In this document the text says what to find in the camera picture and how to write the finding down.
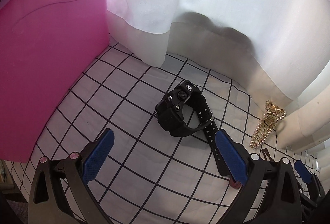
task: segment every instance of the rhinestone hair clip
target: rhinestone hair clip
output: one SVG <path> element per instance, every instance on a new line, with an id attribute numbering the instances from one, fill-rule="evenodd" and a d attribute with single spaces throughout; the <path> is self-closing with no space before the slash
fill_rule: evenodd
<path id="1" fill-rule="evenodd" d="M 286 116 L 286 111 L 273 104 L 270 100 L 266 101 L 266 112 L 257 125 L 252 136 L 250 147 L 256 150 L 268 138 L 276 124 Z"/>

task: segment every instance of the black grid lines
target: black grid lines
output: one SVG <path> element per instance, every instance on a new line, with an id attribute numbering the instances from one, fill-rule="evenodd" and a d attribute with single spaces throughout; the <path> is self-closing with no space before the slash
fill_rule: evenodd
<path id="1" fill-rule="evenodd" d="M 251 111 L 253 100 L 232 79 L 173 54 L 166 54 L 164 64 L 154 68 L 117 43 L 98 56 L 69 89 L 29 163 L 11 167 L 15 181 L 28 196 L 41 156 L 65 158 L 110 127 L 115 145 L 90 189 L 115 223 L 185 224 L 192 215 L 198 215 L 200 223 L 215 223 L 237 191 L 229 187 L 228 178 L 218 174 L 203 133 L 173 138 L 160 128 L 154 115 L 164 93 L 183 79 L 202 90 L 218 127 L 246 146 L 262 112 Z M 198 124 L 194 115 L 191 110 L 185 114 L 192 127 Z M 264 145 L 275 157 L 284 154 L 292 161 L 302 159 L 315 169 L 313 156 L 277 149 L 276 139 Z M 210 195 L 196 195 L 205 185 Z"/>

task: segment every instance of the pink plastic bin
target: pink plastic bin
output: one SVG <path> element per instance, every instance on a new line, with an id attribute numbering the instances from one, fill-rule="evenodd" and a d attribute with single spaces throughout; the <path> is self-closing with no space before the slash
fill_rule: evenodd
<path id="1" fill-rule="evenodd" d="M 52 112 L 108 45 L 106 0 L 0 3 L 0 159 L 27 162 Z"/>

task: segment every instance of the blue gripper pad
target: blue gripper pad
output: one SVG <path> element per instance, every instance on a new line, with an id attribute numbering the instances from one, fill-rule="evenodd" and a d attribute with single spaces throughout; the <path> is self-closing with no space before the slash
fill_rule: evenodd
<path id="1" fill-rule="evenodd" d="M 107 158 L 114 144 L 114 133 L 111 129 L 105 134 L 95 146 L 94 150 L 86 158 L 82 166 L 82 181 L 85 185 L 96 178 L 105 159 Z"/>
<path id="2" fill-rule="evenodd" d="M 216 145 L 234 179 L 244 186 L 248 180 L 246 163 L 221 130 L 216 134 Z"/>
<path id="3" fill-rule="evenodd" d="M 294 163 L 293 167 L 297 171 L 298 175 L 305 183 L 311 183 L 311 173 L 308 171 L 302 161 L 298 160 Z"/>

